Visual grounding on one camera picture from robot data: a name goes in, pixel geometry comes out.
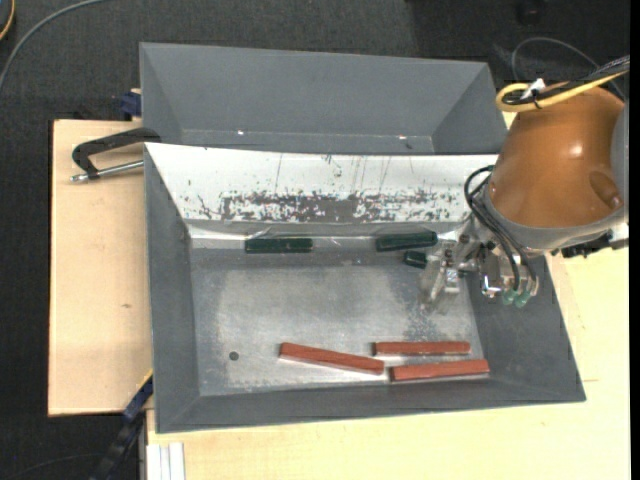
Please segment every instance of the table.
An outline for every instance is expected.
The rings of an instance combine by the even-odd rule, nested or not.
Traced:
[[[121,411],[151,366],[142,174],[68,181],[75,144],[136,126],[53,126],[51,416]],[[163,435],[150,409],[145,441],[184,443],[188,480],[630,477],[628,261],[550,258],[585,403]]]

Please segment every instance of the gray tray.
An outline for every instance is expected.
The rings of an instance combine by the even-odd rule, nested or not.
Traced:
[[[221,220],[221,232],[207,227],[216,222],[206,215],[184,218],[184,194],[193,193],[176,189],[176,173],[189,164],[172,152],[178,167],[167,170],[149,152],[167,147],[176,146],[145,151],[159,432],[584,399],[544,262],[535,264],[542,287],[526,309],[491,303],[470,277],[459,294],[425,310],[421,271],[403,265],[401,253],[375,252],[364,231],[341,236],[347,223],[329,235],[326,224],[316,227],[309,254],[249,255],[234,231],[245,222]],[[200,148],[182,149],[199,155]],[[184,186],[198,193],[197,182]],[[379,223],[369,226],[375,237]],[[443,339],[470,341],[472,357],[486,358],[491,374],[394,385],[384,375],[277,357],[283,341],[367,354],[378,340]]]
[[[141,58],[145,126],[165,143],[330,160],[495,153],[506,132],[484,64],[148,44]],[[217,236],[210,212],[185,216],[187,189],[174,182],[146,151],[159,432],[584,400],[544,262],[535,264],[541,292],[524,310],[487,301],[470,277],[425,312],[419,272],[400,253],[373,253],[370,240],[342,236],[348,227],[336,240],[320,226],[318,243],[336,240],[339,251],[248,257],[237,237]],[[256,231],[241,224],[234,229]],[[277,359],[285,340],[366,353],[381,338],[468,339],[491,374],[393,385]]]

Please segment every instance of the white cable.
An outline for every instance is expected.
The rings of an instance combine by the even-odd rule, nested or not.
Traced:
[[[103,3],[103,2],[112,2],[112,1],[114,1],[114,0],[85,0],[84,2],[79,2],[77,4],[73,4],[73,5],[70,5],[68,7],[65,7],[64,9],[60,9],[59,11],[56,11],[55,13],[47,16],[42,21],[37,23],[31,30],[29,30],[29,32],[27,32],[24,35],[24,37],[22,37],[22,39],[20,39],[18,44],[16,44],[15,48],[13,49],[11,54],[9,55],[9,58],[7,59],[7,63],[5,64],[4,69],[2,70],[2,72],[0,72],[0,95],[2,94],[2,88],[4,87],[4,83],[5,83],[6,79],[7,79],[7,74],[9,73],[9,68],[11,67],[11,64],[13,63],[15,58],[18,56],[18,53],[20,52],[22,47],[25,45],[25,43],[29,39],[31,39],[31,37],[36,32],[38,32],[38,30],[40,30],[45,25],[51,23],[53,20],[59,18],[60,16],[62,16],[64,14],[67,14],[69,12],[75,11],[75,10],[83,8],[83,7],[88,7],[90,5],[100,4],[100,3]]]

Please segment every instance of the clamp handle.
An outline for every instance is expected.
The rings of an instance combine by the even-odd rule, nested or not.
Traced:
[[[116,133],[108,137],[83,142],[75,147],[71,158],[90,180],[100,178],[100,171],[93,164],[90,156],[118,149],[138,142],[162,142],[160,136],[149,128],[136,128],[123,133]]]

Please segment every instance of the black cable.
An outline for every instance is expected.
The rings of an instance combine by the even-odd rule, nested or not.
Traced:
[[[78,459],[88,459],[88,458],[95,458],[100,456],[101,456],[100,453],[85,453],[82,455],[69,455],[68,457],[61,457],[59,459],[48,460],[47,462],[36,464],[35,466],[31,466],[30,468],[27,468],[23,471],[15,473],[11,476],[6,476],[1,480],[15,480],[16,478],[23,477],[24,475],[28,475],[29,473],[33,473],[34,471],[37,471],[39,469],[46,468],[48,466],[53,466],[55,464],[60,464],[62,462],[71,462]]]
[[[571,80],[561,83],[557,87],[551,86],[540,91],[532,91],[531,95],[527,98],[522,97],[522,95],[524,94],[523,90],[509,92],[502,97],[502,103],[504,103],[505,105],[512,105],[516,107],[518,105],[525,105],[528,103],[533,103],[534,105],[538,106],[540,102],[548,98],[552,98],[567,91],[572,91],[580,86],[594,82],[596,80],[602,80],[610,76],[624,74],[630,69],[631,55],[629,54],[625,55],[624,57],[615,59],[607,64],[604,64],[603,66],[599,66],[595,71],[592,71],[586,76],[581,77],[577,80]]]
[[[511,250],[511,246],[509,245],[509,240],[504,236],[499,226],[489,222],[490,219],[486,218],[488,217],[488,215],[483,215],[482,212],[478,210],[478,208],[475,206],[475,202],[473,199],[480,192],[480,190],[482,190],[482,188],[488,183],[491,175],[487,176],[484,180],[482,180],[482,182],[474,189],[473,192],[471,193],[469,192],[471,182],[478,175],[482,174],[483,172],[492,172],[492,171],[493,171],[493,165],[489,165],[487,167],[482,167],[480,169],[477,169],[476,171],[471,173],[471,175],[469,175],[469,177],[464,183],[464,197],[473,215],[475,215],[475,217],[480,221],[480,223],[483,226],[485,226],[489,231],[491,231],[497,238],[498,242],[500,242],[500,245],[502,246],[505,254],[507,255],[509,264],[511,265],[511,270],[513,271],[514,290],[518,291],[518,289],[520,288],[520,270],[518,269],[518,264],[516,263],[515,257],[513,255],[513,251]]]
[[[572,51],[573,53],[575,53],[576,55],[579,55],[580,57],[582,57],[584,60],[586,60],[589,64],[591,64],[593,67],[596,68],[596,71],[591,72],[589,75],[587,75],[584,78],[581,78],[580,80],[588,80],[588,81],[592,81],[592,80],[597,80],[599,78],[605,78],[608,75],[604,75],[604,76],[595,76],[598,73],[603,73],[606,72],[606,70],[608,68],[612,68],[616,65],[616,63],[618,61],[620,61],[621,59],[616,59],[612,62],[609,62],[608,64],[605,64],[604,66],[600,66],[600,64],[598,64],[593,58],[589,57],[586,53],[582,52],[581,50],[579,50],[578,48],[576,48],[575,46],[570,45],[569,43],[565,43],[564,41],[561,41],[559,39],[553,39],[551,37],[545,37],[545,36],[536,36],[536,37],[530,37],[528,39],[525,39],[524,41],[521,41],[511,52],[511,73],[513,75],[513,79],[515,80],[519,80],[521,77],[518,74],[518,68],[517,68],[517,58],[518,58],[518,53],[520,52],[520,50],[522,49],[523,46],[530,44],[530,43],[550,43],[550,44],[555,44],[558,46],[562,46],[570,51]],[[626,56],[627,60],[629,61],[630,64],[630,56]],[[621,99],[624,99],[624,91],[622,90],[622,88],[614,81],[611,82],[612,87],[615,89],[615,91],[618,93],[618,96],[620,96]]]

